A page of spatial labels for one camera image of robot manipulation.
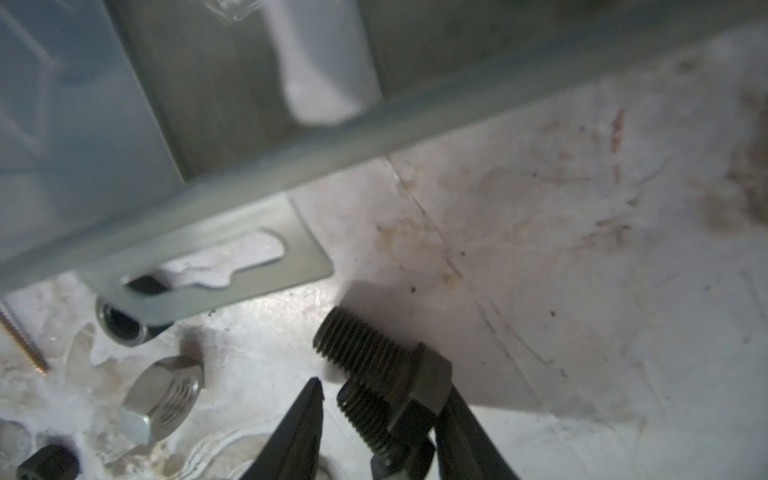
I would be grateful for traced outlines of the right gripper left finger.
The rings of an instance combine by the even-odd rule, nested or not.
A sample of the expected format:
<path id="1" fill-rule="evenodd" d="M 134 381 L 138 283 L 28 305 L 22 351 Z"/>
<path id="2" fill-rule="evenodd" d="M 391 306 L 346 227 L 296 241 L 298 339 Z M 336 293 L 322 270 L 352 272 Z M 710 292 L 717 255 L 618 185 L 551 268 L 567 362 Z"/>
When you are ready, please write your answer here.
<path id="1" fill-rule="evenodd" d="M 241 479 L 315 479 L 323 431 L 323 388 L 310 378 Z"/>

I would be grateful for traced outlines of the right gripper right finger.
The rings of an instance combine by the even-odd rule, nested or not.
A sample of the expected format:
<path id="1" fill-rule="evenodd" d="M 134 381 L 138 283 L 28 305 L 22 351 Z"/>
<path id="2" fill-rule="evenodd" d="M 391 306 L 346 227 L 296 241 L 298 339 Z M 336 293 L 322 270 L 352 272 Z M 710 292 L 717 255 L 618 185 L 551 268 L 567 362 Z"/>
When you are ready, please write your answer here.
<path id="1" fill-rule="evenodd" d="M 455 386 L 437 419 L 435 433 L 441 479 L 520 479 Z"/>

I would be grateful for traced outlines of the black hex bolt pair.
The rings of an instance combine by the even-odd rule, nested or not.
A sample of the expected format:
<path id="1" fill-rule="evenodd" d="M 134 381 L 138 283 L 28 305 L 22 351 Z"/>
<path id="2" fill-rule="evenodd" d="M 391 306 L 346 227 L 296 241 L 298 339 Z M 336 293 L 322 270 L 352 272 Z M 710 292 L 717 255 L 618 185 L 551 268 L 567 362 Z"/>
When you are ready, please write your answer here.
<path id="1" fill-rule="evenodd" d="M 432 466 L 435 446 L 422 435 L 410 446 L 387 430 L 389 405 L 364 385 L 347 380 L 336 397 L 337 405 L 373 453 L 373 479 L 425 479 Z"/>
<path id="2" fill-rule="evenodd" d="M 452 389 L 452 363 L 437 351 L 402 347 L 340 306 L 321 323 L 313 348 L 384 401 L 385 432 L 408 446 L 428 435 Z"/>

